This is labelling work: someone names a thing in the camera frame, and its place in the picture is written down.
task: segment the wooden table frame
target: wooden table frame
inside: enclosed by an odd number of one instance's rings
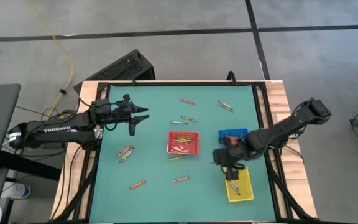
[[[277,123],[291,115],[291,110],[288,105],[287,96],[285,94],[284,84],[282,81],[261,81],[261,80],[238,80],[237,83],[254,84],[257,88],[254,88],[255,105],[257,112],[260,114],[259,125],[261,127],[269,127],[274,123]],[[106,87],[108,85],[235,85],[230,80],[139,80],[133,83],[129,80],[120,81],[84,81],[80,93],[81,99],[90,104],[92,101],[98,98],[104,98],[107,95]],[[88,107],[83,103],[80,103],[78,107],[78,113],[86,111]],[[288,145],[300,153],[300,148],[297,140],[289,140]],[[73,160],[75,151],[79,145],[76,143],[69,143],[65,157],[65,169],[62,173],[65,173],[64,188],[62,191],[62,179],[57,188],[57,194],[53,205],[52,213],[57,209],[55,217],[57,217],[66,207],[66,204],[71,201],[74,194],[78,190],[80,182],[83,182],[86,175],[92,168],[94,158],[97,157],[97,152],[85,152],[80,150]],[[306,213],[312,217],[316,217],[316,210],[314,208],[313,199],[310,192],[308,179],[306,176],[305,167],[302,159],[291,151],[283,149],[281,157],[275,159],[278,156],[278,152],[270,151],[270,158],[274,159],[273,168],[279,174],[280,178],[285,179],[287,189],[291,192],[296,201],[303,207]],[[73,169],[71,171],[71,185],[68,190],[68,177],[70,176],[70,164],[73,163]],[[76,207],[71,214],[71,218],[89,218],[90,207],[93,194],[92,184],[84,193],[81,203]],[[281,191],[275,187],[271,187],[272,193],[276,195],[273,197],[273,204],[275,204],[276,217],[280,218],[292,218],[293,212],[289,209],[287,201],[283,198]]]

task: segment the teal table surface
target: teal table surface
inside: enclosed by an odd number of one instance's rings
[[[136,126],[134,137],[125,123],[114,131],[104,130],[90,223],[275,219],[264,157],[242,161],[249,168],[254,191],[254,200],[245,202],[229,202],[224,175],[211,164],[212,151],[222,147],[218,130],[259,128],[251,86],[112,86],[109,99],[121,100],[124,94],[149,109],[139,115],[150,117]],[[234,112],[220,107],[218,100],[231,105]],[[180,118],[183,115],[197,122],[170,124],[185,121]],[[169,131],[198,132],[199,155],[167,162],[173,156],[167,154]],[[134,152],[119,163],[116,153],[130,144]],[[188,175],[190,179],[172,183]],[[142,180],[147,182],[129,190]]]

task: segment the white container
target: white container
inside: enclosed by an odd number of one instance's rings
[[[25,199],[30,195],[31,188],[27,184],[5,181],[1,198]]]

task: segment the wooden board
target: wooden board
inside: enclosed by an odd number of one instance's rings
[[[83,82],[80,97],[82,100],[84,100],[86,103],[91,103],[96,99],[97,94],[97,87],[98,83],[131,83],[132,81],[129,80],[119,80],[119,81],[85,81]],[[139,80],[138,83],[166,83],[166,82],[180,82],[180,83],[197,83],[197,82],[211,82],[211,83],[217,83],[217,82],[231,82],[230,80]],[[239,82],[260,82],[260,80],[239,80]],[[287,118],[291,114],[290,107],[288,105],[287,96],[285,94],[284,84],[282,81],[265,81],[266,87],[267,87],[267,94],[268,94],[268,100],[270,103],[270,110],[272,112],[273,116],[273,122],[279,122],[282,119]],[[266,113],[264,110],[264,101],[262,97],[259,99],[260,107],[262,111],[262,115],[264,117],[264,125],[268,126],[267,124],[267,118]],[[82,113],[86,111],[88,107],[84,104],[80,104],[79,113]],[[298,141],[290,140],[288,142],[288,145],[292,147],[293,149],[300,152]],[[67,189],[68,187],[68,177],[69,177],[69,171],[70,171],[70,164],[73,159],[74,153],[77,150],[78,145],[75,143],[69,143],[67,147],[67,153],[65,158],[65,170],[62,172],[65,172],[65,187],[63,189],[63,197],[62,201],[60,202],[60,206],[58,206],[59,200],[60,200],[60,194],[62,192],[62,179],[63,176],[60,176],[59,185],[57,188],[57,194],[55,196],[55,202],[53,205],[52,214],[55,211],[55,209],[58,207],[58,210],[56,212],[55,217],[57,217],[63,209],[66,207],[66,198],[67,193],[69,192],[69,199],[68,203],[71,201],[72,197],[78,190],[78,185],[80,183],[80,174],[83,167],[83,161],[84,161],[84,155],[85,152],[80,150],[76,157],[75,161],[73,163],[73,170],[71,173],[71,186],[70,190]],[[90,171],[90,167],[93,164],[93,157],[94,155],[91,155],[91,160],[88,165],[88,172]],[[306,176],[305,167],[303,165],[303,162],[301,158],[296,155],[295,153],[288,151],[286,149],[283,150],[282,154],[282,163],[283,163],[283,169],[285,178],[287,181],[287,187],[291,194],[294,196],[296,201],[303,207],[306,213],[311,215],[312,217],[316,217],[316,210],[314,208],[313,198],[311,196],[308,178]],[[282,217],[286,217],[285,215],[285,206],[283,202],[282,194],[278,192],[278,202],[280,207],[280,212],[282,214]],[[81,209],[80,209],[80,218],[84,218],[86,215],[86,204],[88,203],[88,195],[89,195],[89,189],[85,192],[82,203],[81,203]]]

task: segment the blue basket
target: blue basket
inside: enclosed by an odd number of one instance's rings
[[[233,136],[233,137],[241,138],[248,134],[248,129],[242,128],[242,129],[219,130],[218,134],[219,134],[219,138],[225,137],[225,136]]]

